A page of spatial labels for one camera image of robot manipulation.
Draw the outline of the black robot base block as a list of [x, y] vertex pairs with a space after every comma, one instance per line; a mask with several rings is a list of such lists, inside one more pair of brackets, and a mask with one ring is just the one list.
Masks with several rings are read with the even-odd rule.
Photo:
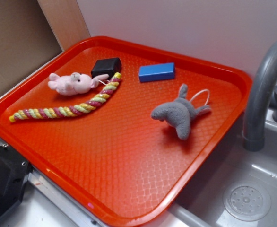
[[10, 146], [0, 146], [0, 220], [21, 204], [31, 164]]

